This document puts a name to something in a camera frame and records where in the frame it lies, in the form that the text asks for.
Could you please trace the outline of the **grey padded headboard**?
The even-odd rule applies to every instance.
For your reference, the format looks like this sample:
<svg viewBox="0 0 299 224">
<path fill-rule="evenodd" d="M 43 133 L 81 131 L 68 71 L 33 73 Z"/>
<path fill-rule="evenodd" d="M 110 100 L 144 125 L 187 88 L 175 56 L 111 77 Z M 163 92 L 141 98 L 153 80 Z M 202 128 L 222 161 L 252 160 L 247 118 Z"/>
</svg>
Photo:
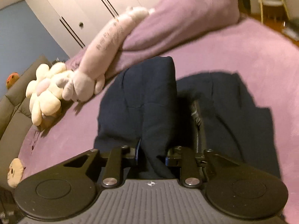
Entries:
<svg viewBox="0 0 299 224">
<path fill-rule="evenodd" d="M 36 79 L 36 70 L 41 64 L 52 66 L 41 55 L 20 76 L 1 99 L 1 187 L 11 191 L 7 174 L 12 160 L 18 157 L 26 134 L 32 126 L 29 99 L 25 92 L 30 81 Z"/>
</svg>

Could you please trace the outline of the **cream flower plush pillow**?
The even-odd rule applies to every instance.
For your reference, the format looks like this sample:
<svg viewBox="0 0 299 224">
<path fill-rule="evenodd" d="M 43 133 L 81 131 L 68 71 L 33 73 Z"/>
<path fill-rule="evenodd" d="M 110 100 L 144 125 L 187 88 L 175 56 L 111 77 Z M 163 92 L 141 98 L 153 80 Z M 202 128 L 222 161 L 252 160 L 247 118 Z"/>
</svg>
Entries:
<svg viewBox="0 0 299 224">
<path fill-rule="evenodd" d="M 61 113 L 62 89 L 57 87 L 56 79 L 66 71 L 63 62 L 57 62 L 52 67 L 41 64 L 36 70 L 36 79 L 27 86 L 31 120 L 41 130 L 50 127 Z"/>
</svg>

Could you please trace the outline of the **purple bed blanket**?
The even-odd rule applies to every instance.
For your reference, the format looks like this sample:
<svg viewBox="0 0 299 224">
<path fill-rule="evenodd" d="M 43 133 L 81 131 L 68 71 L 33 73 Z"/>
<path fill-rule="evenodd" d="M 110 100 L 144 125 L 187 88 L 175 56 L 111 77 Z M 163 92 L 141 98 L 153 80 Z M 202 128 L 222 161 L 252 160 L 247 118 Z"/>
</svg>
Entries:
<svg viewBox="0 0 299 224">
<path fill-rule="evenodd" d="M 238 24 L 166 52 L 176 78 L 208 71 L 236 72 L 259 107 L 272 111 L 282 178 L 289 191 L 284 215 L 298 223 L 298 47 L 259 22 Z M 93 147 L 103 93 L 79 105 L 67 103 L 51 128 L 32 127 L 19 153 L 24 177 Z"/>
</svg>

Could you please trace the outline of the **round stool under table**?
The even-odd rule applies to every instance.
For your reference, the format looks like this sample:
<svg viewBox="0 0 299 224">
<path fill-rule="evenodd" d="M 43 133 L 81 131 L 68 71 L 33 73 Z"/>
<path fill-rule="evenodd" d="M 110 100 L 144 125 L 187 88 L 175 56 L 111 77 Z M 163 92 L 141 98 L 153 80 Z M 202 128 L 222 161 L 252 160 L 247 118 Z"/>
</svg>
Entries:
<svg viewBox="0 0 299 224">
<path fill-rule="evenodd" d="M 275 21 L 284 18 L 285 10 L 281 0 L 262 0 L 262 3 L 262 18 L 273 18 Z"/>
</svg>

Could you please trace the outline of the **long pink plush toy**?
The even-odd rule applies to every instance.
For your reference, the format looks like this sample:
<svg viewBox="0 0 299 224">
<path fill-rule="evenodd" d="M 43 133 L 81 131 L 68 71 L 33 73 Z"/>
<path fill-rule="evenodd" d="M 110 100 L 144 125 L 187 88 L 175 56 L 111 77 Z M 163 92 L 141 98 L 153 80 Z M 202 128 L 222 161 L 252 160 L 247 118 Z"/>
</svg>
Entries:
<svg viewBox="0 0 299 224">
<path fill-rule="evenodd" d="M 105 85 L 105 73 L 125 38 L 153 12 L 154 8 L 129 7 L 111 19 L 89 44 L 79 67 L 71 76 L 56 81 L 57 87 L 63 89 L 62 98 L 86 102 L 100 93 Z"/>
</svg>

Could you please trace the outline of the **orange plush toy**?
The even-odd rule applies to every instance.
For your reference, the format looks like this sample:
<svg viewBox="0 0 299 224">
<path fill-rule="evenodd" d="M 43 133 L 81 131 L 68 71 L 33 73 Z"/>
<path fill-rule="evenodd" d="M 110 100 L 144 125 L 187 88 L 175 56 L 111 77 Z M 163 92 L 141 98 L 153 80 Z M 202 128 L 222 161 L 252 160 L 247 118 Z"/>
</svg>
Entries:
<svg viewBox="0 0 299 224">
<path fill-rule="evenodd" d="M 17 72 L 11 73 L 6 80 L 7 90 L 9 90 L 19 78 L 20 78 L 20 76 Z"/>
</svg>

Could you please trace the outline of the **white wardrobe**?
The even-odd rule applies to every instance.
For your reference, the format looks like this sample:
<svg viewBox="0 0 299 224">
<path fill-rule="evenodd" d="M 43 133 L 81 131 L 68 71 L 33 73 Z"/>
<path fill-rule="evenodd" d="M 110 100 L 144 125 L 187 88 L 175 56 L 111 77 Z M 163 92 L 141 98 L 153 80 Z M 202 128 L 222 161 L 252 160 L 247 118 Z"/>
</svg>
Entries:
<svg viewBox="0 0 299 224">
<path fill-rule="evenodd" d="M 73 57 L 127 7 L 150 9 L 159 0 L 1 0 L 1 8 L 18 1 L 26 1 L 57 44 Z"/>
</svg>

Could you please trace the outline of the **small round face plush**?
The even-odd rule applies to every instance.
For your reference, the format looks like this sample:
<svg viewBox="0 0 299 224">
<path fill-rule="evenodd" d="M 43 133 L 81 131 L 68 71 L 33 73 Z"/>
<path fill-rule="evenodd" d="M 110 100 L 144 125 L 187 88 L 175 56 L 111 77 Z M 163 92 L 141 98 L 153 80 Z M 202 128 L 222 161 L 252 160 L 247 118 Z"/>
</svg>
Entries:
<svg viewBox="0 0 299 224">
<path fill-rule="evenodd" d="M 9 187 L 15 189 L 22 181 L 25 167 L 19 158 L 14 158 L 9 166 L 7 174 L 7 183 Z"/>
</svg>

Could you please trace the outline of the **black bag on floor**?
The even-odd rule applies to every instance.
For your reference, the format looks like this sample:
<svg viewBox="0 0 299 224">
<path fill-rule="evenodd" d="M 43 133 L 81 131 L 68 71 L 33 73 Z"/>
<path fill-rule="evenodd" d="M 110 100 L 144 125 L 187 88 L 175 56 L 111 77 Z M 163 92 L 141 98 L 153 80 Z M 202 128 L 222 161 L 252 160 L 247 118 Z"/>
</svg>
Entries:
<svg viewBox="0 0 299 224">
<path fill-rule="evenodd" d="M 282 33 L 298 41 L 298 20 L 285 21 L 283 23 Z"/>
</svg>

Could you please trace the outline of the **dark navy zip jacket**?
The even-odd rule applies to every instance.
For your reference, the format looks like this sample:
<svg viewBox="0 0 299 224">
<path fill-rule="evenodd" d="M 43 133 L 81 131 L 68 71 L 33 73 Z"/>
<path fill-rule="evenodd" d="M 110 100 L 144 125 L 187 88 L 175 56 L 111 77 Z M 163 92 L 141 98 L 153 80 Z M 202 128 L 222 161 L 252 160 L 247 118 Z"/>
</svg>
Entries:
<svg viewBox="0 0 299 224">
<path fill-rule="evenodd" d="M 171 57 L 155 57 L 121 72 L 99 109 L 94 148 L 136 148 L 129 177 L 173 178 L 169 149 L 208 148 L 280 176 L 272 115 L 259 108 L 238 74 L 208 72 L 175 78 Z"/>
</svg>

